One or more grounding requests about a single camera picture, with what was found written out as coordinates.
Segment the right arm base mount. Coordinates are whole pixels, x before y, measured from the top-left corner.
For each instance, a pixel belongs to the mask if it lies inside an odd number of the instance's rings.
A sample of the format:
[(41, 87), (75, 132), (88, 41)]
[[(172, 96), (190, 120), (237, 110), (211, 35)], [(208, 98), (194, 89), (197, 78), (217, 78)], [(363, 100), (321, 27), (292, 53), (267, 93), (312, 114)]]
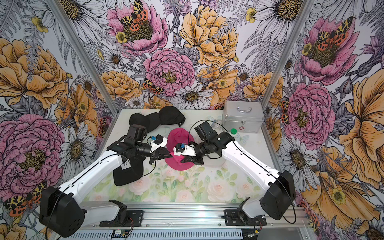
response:
[(267, 225), (265, 215), (259, 215), (254, 218), (248, 217), (243, 211), (243, 205), (250, 199), (246, 198), (236, 210), (224, 210), (224, 215), (221, 219), (225, 220), (226, 226), (263, 226)]

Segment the pink cap back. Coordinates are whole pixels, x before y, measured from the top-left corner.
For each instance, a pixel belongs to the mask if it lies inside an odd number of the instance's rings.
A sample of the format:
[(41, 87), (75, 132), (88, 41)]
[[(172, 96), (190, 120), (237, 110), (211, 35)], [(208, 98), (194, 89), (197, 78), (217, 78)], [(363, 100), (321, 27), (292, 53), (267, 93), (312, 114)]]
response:
[(167, 149), (172, 155), (171, 158), (165, 159), (168, 166), (177, 171), (185, 171), (193, 167), (193, 163), (182, 163), (182, 160), (185, 158), (184, 156), (174, 155), (174, 147), (176, 147), (177, 144), (187, 143), (188, 132), (183, 128), (177, 128), (169, 133), (167, 139)]

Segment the black cap with white logo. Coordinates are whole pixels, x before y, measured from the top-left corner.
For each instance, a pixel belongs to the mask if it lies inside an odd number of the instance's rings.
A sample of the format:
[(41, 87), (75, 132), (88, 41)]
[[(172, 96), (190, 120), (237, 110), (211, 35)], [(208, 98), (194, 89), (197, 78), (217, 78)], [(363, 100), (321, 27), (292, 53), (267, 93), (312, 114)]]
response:
[(116, 186), (124, 186), (139, 180), (144, 173), (143, 161), (145, 157), (137, 157), (130, 159), (130, 167), (127, 167), (125, 162), (121, 167), (113, 171), (114, 183)]

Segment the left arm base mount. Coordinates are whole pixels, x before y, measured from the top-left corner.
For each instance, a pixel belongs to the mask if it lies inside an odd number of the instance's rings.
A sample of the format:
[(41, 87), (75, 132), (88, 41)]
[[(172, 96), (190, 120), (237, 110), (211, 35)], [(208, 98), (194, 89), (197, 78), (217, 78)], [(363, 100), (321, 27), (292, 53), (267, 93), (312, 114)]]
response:
[(101, 228), (112, 227), (140, 227), (143, 221), (144, 211), (140, 210), (127, 210), (127, 206), (117, 200), (109, 200), (109, 203), (118, 207), (119, 211), (117, 216), (110, 221), (102, 221), (99, 226)]

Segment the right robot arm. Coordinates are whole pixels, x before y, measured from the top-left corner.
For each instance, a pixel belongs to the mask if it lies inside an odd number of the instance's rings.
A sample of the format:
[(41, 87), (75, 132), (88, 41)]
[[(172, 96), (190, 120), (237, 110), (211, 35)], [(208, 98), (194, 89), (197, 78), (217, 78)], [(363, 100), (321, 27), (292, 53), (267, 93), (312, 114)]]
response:
[(192, 129), (201, 143), (187, 141), (174, 147), (174, 154), (184, 157), (182, 163), (203, 165), (203, 158), (215, 153), (242, 169), (263, 190), (261, 198), (246, 198), (237, 208), (238, 219), (244, 224), (262, 215), (280, 220), (289, 207), (294, 206), (296, 190), (291, 173), (280, 172), (264, 164), (247, 152), (227, 130), (217, 133), (208, 120), (197, 121)]

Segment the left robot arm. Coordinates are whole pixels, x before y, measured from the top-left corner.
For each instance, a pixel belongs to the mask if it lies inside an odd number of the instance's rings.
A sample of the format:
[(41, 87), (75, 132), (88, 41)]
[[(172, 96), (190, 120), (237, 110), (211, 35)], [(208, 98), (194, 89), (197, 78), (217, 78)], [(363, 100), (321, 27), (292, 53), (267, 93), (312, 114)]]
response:
[(82, 206), (88, 193), (107, 175), (124, 163), (132, 163), (138, 157), (163, 160), (171, 157), (166, 149), (167, 138), (158, 135), (147, 144), (146, 128), (132, 125), (126, 135), (107, 147), (78, 175), (58, 188), (49, 187), (42, 192), (39, 222), (63, 238), (73, 235), (83, 226), (107, 222), (123, 226), (128, 219), (127, 206), (110, 200), (93, 207)]

